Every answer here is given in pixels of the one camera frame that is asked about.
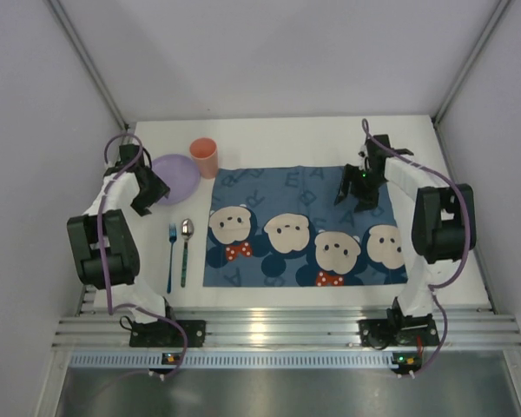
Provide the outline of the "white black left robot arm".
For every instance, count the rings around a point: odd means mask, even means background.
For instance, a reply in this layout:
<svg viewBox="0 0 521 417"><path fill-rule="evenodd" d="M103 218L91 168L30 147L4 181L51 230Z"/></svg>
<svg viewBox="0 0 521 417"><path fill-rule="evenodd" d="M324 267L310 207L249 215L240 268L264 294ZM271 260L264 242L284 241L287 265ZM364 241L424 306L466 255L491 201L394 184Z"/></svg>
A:
<svg viewBox="0 0 521 417"><path fill-rule="evenodd" d="M166 321L170 313L166 299L140 277L141 258L126 215L150 215L169 191L152 170L143 146L123 144L91 206L67 221L81 283L104 293L110 314L127 308L138 324Z"/></svg>

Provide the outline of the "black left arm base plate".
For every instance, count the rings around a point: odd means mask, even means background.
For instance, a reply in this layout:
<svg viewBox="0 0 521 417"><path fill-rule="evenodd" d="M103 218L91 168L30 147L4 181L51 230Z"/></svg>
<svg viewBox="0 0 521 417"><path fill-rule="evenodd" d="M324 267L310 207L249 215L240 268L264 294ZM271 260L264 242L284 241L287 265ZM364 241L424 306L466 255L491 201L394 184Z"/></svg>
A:
<svg viewBox="0 0 521 417"><path fill-rule="evenodd" d="M188 337L189 348L201 348L204 344L207 323L203 320L179 320L177 324ZM155 321L148 324L128 321L120 325L130 332L129 345L132 348L182 348L181 331L165 321Z"/></svg>

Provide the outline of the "purple plastic plate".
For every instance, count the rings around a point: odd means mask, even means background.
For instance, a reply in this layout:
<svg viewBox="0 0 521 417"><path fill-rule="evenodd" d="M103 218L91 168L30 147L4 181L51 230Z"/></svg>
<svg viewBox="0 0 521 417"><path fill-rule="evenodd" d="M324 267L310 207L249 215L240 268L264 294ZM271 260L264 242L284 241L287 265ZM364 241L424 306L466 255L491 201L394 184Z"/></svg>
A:
<svg viewBox="0 0 521 417"><path fill-rule="evenodd" d="M180 154L155 158L152 161L152 170L170 188L168 195L157 202L164 206L187 200L197 190L201 179L196 163Z"/></svg>

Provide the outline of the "blue cartoon mouse placemat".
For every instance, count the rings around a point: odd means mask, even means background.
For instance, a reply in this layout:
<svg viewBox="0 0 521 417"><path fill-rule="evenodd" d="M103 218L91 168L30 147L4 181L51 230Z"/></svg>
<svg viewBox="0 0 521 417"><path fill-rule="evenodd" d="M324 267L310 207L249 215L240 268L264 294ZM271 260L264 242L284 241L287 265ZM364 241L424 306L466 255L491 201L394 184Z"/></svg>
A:
<svg viewBox="0 0 521 417"><path fill-rule="evenodd" d="M330 288L404 284L392 202L336 203L343 169L222 169L214 180L203 284L210 288Z"/></svg>

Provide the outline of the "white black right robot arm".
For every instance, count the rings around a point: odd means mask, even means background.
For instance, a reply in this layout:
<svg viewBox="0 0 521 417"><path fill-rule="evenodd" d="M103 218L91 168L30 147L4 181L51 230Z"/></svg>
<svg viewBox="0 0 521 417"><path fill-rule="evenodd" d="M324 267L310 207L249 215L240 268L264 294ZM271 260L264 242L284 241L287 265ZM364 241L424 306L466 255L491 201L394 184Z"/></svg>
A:
<svg viewBox="0 0 521 417"><path fill-rule="evenodd" d="M344 167L335 201L341 203L352 195L357 201L355 212L372 211L387 182L413 201L411 242L417 256L405 288L386 312L386 324L395 333L427 330L432 297L460 277L476 244L472 187L415 162L409 149L392 148L386 135L367 133L359 156L359 165Z"/></svg>

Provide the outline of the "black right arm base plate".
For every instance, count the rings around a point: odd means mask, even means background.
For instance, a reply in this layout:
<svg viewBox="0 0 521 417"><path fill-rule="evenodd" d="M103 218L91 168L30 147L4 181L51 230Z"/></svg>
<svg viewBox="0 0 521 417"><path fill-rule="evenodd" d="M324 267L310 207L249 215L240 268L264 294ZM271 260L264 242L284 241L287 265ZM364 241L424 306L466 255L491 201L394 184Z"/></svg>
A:
<svg viewBox="0 0 521 417"><path fill-rule="evenodd" d="M385 319L359 321L362 347L384 350L389 347L435 347L439 335L434 320L411 321L393 324Z"/></svg>

